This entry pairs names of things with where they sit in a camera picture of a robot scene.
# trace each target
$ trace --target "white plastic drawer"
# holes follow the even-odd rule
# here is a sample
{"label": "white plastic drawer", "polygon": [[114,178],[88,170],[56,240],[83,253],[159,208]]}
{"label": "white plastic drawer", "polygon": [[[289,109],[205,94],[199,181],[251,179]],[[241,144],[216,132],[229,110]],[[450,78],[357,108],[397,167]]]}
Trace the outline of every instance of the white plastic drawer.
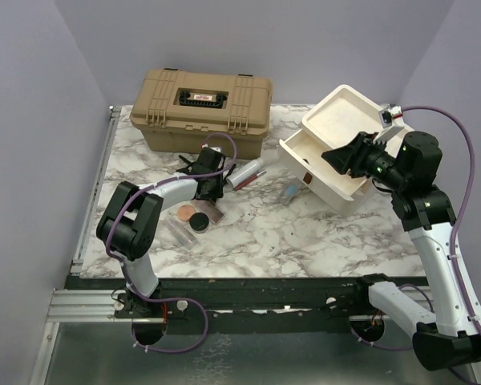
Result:
{"label": "white plastic drawer", "polygon": [[[317,106],[303,117],[304,129],[319,142],[330,148],[348,144],[360,131],[380,132],[382,124],[375,102],[343,84],[335,88]],[[392,156],[398,155],[402,138],[413,131],[409,126],[390,139],[386,150]]]}
{"label": "white plastic drawer", "polygon": [[307,131],[300,130],[287,140],[280,140],[279,157],[281,163],[300,180],[309,173],[312,180],[307,187],[337,213],[348,217],[374,190],[366,178],[352,179],[338,174],[321,158],[321,154],[330,149]]}

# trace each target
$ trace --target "gray wall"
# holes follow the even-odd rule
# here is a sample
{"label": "gray wall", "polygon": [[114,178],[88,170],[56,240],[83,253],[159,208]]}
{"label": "gray wall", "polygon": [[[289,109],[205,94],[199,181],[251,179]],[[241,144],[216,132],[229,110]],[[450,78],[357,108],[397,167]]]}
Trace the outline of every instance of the gray wall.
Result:
{"label": "gray wall", "polygon": [[[444,107],[464,122],[476,153],[471,202],[460,230],[467,268],[481,300],[481,1],[457,0],[400,99],[402,106]],[[409,112],[406,121],[439,138],[443,164],[438,185],[454,201],[463,197],[468,175],[467,146],[458,128],[432,112]]]}
{"label": "gray wall", "polygon": [[51,0],[0,1],[0,385],[24,384],[68,271],[108,108]]}
{"label": "gray wall", "polygon": [[55,0],[110,104],[146,71],[273,80],[276,103],[316,103],[348,83],[395,101],[452,0]]}

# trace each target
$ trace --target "toolbox handle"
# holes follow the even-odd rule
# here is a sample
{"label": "toolbox handle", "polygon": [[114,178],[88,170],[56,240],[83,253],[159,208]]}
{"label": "toolbox handle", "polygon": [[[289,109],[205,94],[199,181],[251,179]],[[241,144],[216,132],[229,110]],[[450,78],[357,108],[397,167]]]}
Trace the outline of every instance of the toolbox handle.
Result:
{"label": "toolbox handle", "polygon": [[193,100],[193,99],[189,99],[190,97],[191,97],[191,93],[189,91],[180,91],[180,95],[178,97],[178,101],[180,102],[180,106],[222,108],[224,102],[228,98],[226,96],[226,94],[217,94],[216,100],[214,100],[214,101]]}

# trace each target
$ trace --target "tan plastic case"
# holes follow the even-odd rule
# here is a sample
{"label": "tan plastic case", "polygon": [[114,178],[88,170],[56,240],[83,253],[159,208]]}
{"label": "tan plastic case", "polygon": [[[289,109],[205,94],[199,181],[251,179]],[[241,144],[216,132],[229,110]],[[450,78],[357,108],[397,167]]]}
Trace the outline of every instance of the tan plastic case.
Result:
{"label": "tan plastic case", "polygon": [[[130,120],[153,151],[197,154],[205,137],[224,132],[235,140],[238,158],[255,159],[269,133],[272,96],[266,78],[151,70]],[[226,138],[212,138],[209,144],[232,155]]]}

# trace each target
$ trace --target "black base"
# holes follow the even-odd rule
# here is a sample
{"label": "black base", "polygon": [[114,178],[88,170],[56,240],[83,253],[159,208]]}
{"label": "black base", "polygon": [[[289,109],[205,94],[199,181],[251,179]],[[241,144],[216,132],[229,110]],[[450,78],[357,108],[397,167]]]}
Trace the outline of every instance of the black base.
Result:
{"label": "black base", "polygon": [[439,333],[435,324],[419,323],[413,337],[414,351],[428,371],[481,361],[481,337],[460,333],[451,337]]}
{"label": "black base", "polygon": [[[200,302],[208,313],[209,332],[221,334],[297,333],[327,331],[349,333],[349,316],[372,314],[354,303],[354,287],[357,278],[163,278],[154,294],[157,298],[186,297]],[[413,283],[427,286],[426,278],[394,278],[396,285]],[[69,276],[69,290],[116,290],[124,287],[123,279],[81,279]],[[117,318],[160,318],[163,312],[158,305],[136,306],[135,296],[122,295],[127,306],[116,312]],[[335,302],[326,304],[328,298]],[[278,313],[285,306],[290,309],[311,309]],[[214,310],[232,310],[217,313]],[[267,310],[257,314],[246,310]],[[168,303],[168,322],[171,334],[200,334],[203,331],[203,315],[189,303],[182,312],[175,302]]]}

